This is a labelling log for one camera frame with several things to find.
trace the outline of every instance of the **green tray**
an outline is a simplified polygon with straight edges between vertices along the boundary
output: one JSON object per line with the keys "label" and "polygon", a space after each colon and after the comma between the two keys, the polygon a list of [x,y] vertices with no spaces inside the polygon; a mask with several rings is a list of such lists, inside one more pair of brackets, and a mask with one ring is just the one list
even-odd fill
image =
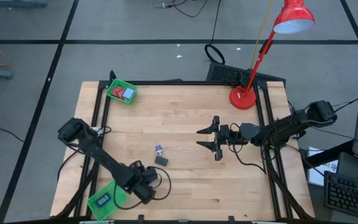
{"label": "green tray", "polygon": [[[108,185],[104,186],[100,191],[94,194],[92,197],[88,199],[88,206],[93,212],[93,215],[96,217],[97,221],[104,220],[107,216],[109,216],[113,211],[118,209],[113,202],[112,196],[114,195],[114,185],[116,184],[115,180],[112,180]],[[110,196],[110,200],[103,204],[101,207],[98,206],[97,202],[100,200],[105,194]],[[116,189],[116,202],[119,206],[122,206],[124,202],[127,200],[127,195],[125,191],[123,191],[119,186]]]}
{"label": "green tray", "polygon": [[[115,97],[115,96],[113,96],[113,95],[111,94],[112,90],[113,90],[116,86],[121,87],[121,88],[123,88],[123,89],[125,89],[125,90],[126,90],[127,88],[131,88],[131,89],[134,90],[134,94],[132,94],[131,98],[128,99],[128,100],[125,100],[125,99],[122,100],[122,99],[120,99],[120,98],[117,98],[117,97]],[[114,79],[114,80],[112,81],[110,87],[107,89],[106,95],[110,96],[111,98],[113,98],[113,99],[115,99],[115,100],[121,101],[121,102],[123,102],[123,103],[131,104],[132,101],[134,100],[135,96],[136,96],[136,93],[137,93],[137,86],[132,85],[132,84],[130,84],[130,83],[128,83],[128,82],[125,82],[125,81],[122,81],[122,80],[119,80],[119,79],[116,78],[116,79]]]}

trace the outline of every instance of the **lamp base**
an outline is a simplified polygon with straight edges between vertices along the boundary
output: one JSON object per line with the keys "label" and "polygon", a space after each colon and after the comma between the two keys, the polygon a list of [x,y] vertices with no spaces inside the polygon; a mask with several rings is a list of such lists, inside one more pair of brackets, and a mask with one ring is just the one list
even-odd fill
{"label": "lamp base", "polygon": [[246,89],[242,86],[233,88],[230,92],[231,104],[240,110],[246,110],[251,108],[256,102],[256,95],[254,90],[251,88],[248,94],[244,94]]}

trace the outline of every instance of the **red block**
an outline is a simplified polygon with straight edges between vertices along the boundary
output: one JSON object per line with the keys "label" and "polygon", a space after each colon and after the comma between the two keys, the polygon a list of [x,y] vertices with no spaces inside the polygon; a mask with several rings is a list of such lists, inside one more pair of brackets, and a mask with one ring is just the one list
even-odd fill
{"label": "red block", "polygon": [[112,90],[111,94],[117,98],[120,99],[124,99],[123,94],[124,94],[125,90],[121,87],[114,87],[114,89]]}

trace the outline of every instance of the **keyboard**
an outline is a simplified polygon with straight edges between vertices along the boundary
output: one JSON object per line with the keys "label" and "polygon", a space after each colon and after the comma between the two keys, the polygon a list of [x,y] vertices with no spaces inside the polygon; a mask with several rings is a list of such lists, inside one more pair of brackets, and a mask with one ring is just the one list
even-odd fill
{"label": "keyboard", "polygon": [[[211,62],[211,64],[209,65],[209,71],[206,79],[212,81],[230,82],[230,81],[238,81],[240,77],[242,77],[245,83],[248,83],[250,74],[251,74],[250,69],[244,70],[241,68],[236,68],[236,67],[231,67],[231,66],[221,65],[218,63]],[[255,77],[255,81],[278,81],[278,82],[283,82],[285,86],[284,78],[278,78],[261,73],[257,73],[257,76]]]}
{"label": "keyboard", "polygon": [[358,217],[358,179],[326,171],[324,206]]}

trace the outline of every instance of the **wooden tabletop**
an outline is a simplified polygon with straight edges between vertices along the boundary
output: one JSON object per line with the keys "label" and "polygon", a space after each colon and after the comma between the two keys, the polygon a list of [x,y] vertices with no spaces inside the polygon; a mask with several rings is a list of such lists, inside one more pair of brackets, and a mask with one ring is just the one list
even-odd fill
{"label": "wooden tabletop", "polygon": [[[98,82],[83,82],[78,98],[75,117],[87,123],[92,119],[97,86]],[[163,157],[169,160],[168,166],[163,168],[172,179],[172,191],[165,200],[151,201],[128,211],[117,210],[110,219],[133,220],[143,214],[146,220],[228,220],[230,215],[236,220],[274,220],[269,181],[261,170],[241,165],[227,147],[222,147],[223,159],[215,161],[211,151],[196,144],[196,141],[213,140],[213,135],[196,134],[196,131],[211,125],[214,115],[220,116],[221,124],[258,124],[256,106],[249,110],[233,107],[228,97],[229,86],[138,87],[131,105],[111,100],[107,126],[112,132],[104,138],[103,149],[127,165],[141,160],[144,166],[158,166],[154,164],[155,146],[161,145]],[[290,110],[283,83],[268,82],[268,89],[274,118],[288,116]],[[260,95],[264,106],[262,91]],[[298,147],[294,140],[288,144]],[[72,150],[67,149],[65,158],[71,153]],[[260,149],[252,144],[244,146],[239,155],[244,162],[262,164]],[[299,152],[284,148],[282,159],[290,192],[305,211],[314,216]],[[82,165],[83,156],[77,155],[63,168],[51,215],[60,212],[77,190]],[[163,182],[157,188],[156,197],[164,196],[168,190],[167,178],[161,175]],[[111,174],[101,167],[97,190],[111,180]],[[88,192],[83,198],[82,215]],[[279,189],[278,196],[284,216]],[[124,206],[138,201],[135,195],[130,195]]]}

